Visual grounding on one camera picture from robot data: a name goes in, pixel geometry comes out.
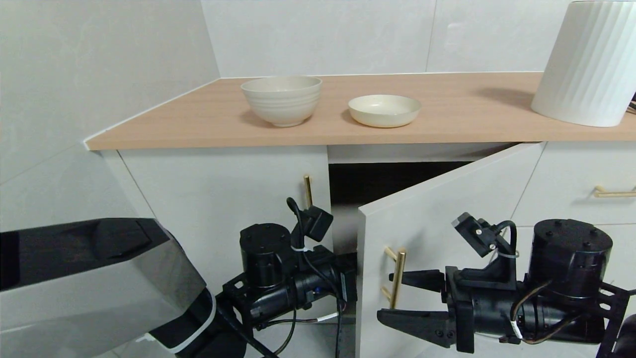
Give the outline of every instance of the cabinet door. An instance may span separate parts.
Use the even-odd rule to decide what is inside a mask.
[[[543,147],[519,144],[360,207],[358,357],[411,358],[430,346],[376,318],[379,309],[388,308],[380,288],[390,288],[389,273],[394,271],[384,248],[405,247],[406,271],[485,266],[488,259],[481,259],[451,222],[465,211],[491,223],[510,219]],[[446,310],[446,305],[438,293],[403,286],[397,308],[435,311]]]
[[[155,217],[183,246],[211,292],[243,271],[239,232],[273,222],[291,230],[296,217],[285,202],[306,206],[310,175],[314,205],[330,211],[327,148],[198,148],[120,152]],[[314,242],[307,240],[307,246]],[[331,233],[321,245],[332,249]],[[335,310],[322,299],[299,317]]]
[[[513,215],[519,225],[549,218],[636,224],[636,197],[595,197],[595,187],[636,190],[636,142],[549,142]]]

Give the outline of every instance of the cabinet handle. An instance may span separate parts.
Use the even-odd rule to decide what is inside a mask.
[[[307,199],[307,208],[314,205],[314,198],[312,197],[312,179],[308,175],[305,175],[305,198]]]
[[[398,304],[399,288],[402,285],[404,264],[406,263],[406,251],[404,248],[400,248],[396,254],[389,247],[385,247],[384,253],[396,262],[395,275],[393,275],[393,290],[389,292],[389,290],[384,286],[380,288],[382,294],[384,294],[384,296],[389,300],[389,308],[393,310]]]
[[[597,185],[594,190],[594,197],[636,197],[636,189],[630,192],[608,192],[602,186]]]

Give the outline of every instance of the white ceramic bowl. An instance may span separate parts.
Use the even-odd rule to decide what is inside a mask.
[[[392,94],[372,94],[349,101],[349,113],[371,127],[393,128],[407,125],[422,109],[420,101]]]
[[[301,124],[314,113],[322,80],[309,76],[266,77],[240,88],[254,113],[278,127]]]

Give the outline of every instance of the ribbed lamp shade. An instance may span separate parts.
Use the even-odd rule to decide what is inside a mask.
[[[532,109],[565,122],[619,125],[636,92],[636,2],[571,3]]]

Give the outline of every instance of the white wall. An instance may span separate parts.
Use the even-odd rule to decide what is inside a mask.
[[[222,77],[542,71],[570,0],[202,0]]]
[[[0,231],[135,215],[82,141],[218,78],[200,2],[2,0],[0,34]]]

